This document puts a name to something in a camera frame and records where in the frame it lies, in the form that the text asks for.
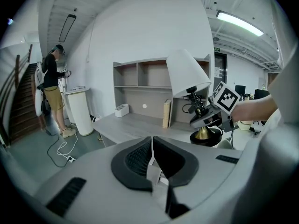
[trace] wooden stairs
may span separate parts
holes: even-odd
[[[27,67],[14,96],[9,120],[9,136],[12,143],[41,129],[34,103],[35,85],[33,84],[32,89],[31,84],[31,76],[35,70],[36,63]]]

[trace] ceiling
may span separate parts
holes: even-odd
[[[266,71],[278,71],[277,41],[272,25],[270,0],[202,0],[208,14],[214,46],[233,56],[246,59]],[[236,15],[264,34],[251,32],[216,18],[217,11]]]
[[[117,0],[40,0],[39,36],[43,55],[58,44],[68,14],[77,16],[63,44],[68,53],[97,14]],[[201,0],[206,8],[214,38],[221,51],[246,59],[267,71],[279,71],[277,42],[271,21],[270,0]],[[229,12],[260,28],[260,37],[220,21],[218,10]]]
[[[41,0],[41,9],[43,11],[43,20],[39,21],[40,36],[44,36],[42,53],[47,54],[51,48],[58,44],[61,30],[64,26],[68,14],[76,15],[76,20],[71,27],[65,42],[62,43],[66,53],[68,53],[75,41],[84,32],[86,27],[93,21],[97,14],[117,0]],[[49,10],[47,19],[44,11]]]

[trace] lamp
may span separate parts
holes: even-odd
[[[197,118],[207,114],[209,109],[205,108],[201,102],[201,97],[196,95],[195,92],[208,87],[211,81],[197,61],[187,50],[183,49],[171,53],[166,59],[166,63],[173,96],[188,95],[191,101],[191,108],[188,113],[195,112]],[[217,129],[209,129],[204,126],[191,134],[190,140],[195,144],[214,146],[220,142],[221,133]]]
[[[263,32],[260,29],[258,29],[257,27],[253,26],[249,22],[244,21],[243,19],[236,17],[232,14],[225,13],[223,11],[218,11],[216,17],[220,20],[227,21],[227,22],[233,23],[241,28],[244,28],[257,36],[261,36],[263,34]]]
[[[68,35],[74,21],[76,19],[75,15],[69,14],[64,22],[64,27],[61,30],[59,42],[65,42],[66,36]]]
[[[166,63],[174,97],[189,95],[187,89],[194,86],[200,91],[211,84],[204,70],[185,49],[170,54]]]

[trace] white box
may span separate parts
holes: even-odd
[[[118,107],[116,107],[115,109],[115,116],[116,117],[122,117],[126,114],[128,114],[130,111],[129,111],[129,105],[128,104],[122,104]]]

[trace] brass lamp base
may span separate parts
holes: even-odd
[[[222,139],[220,130],[201,127],[190,136],[191,143],[212,147],[218,144]]]

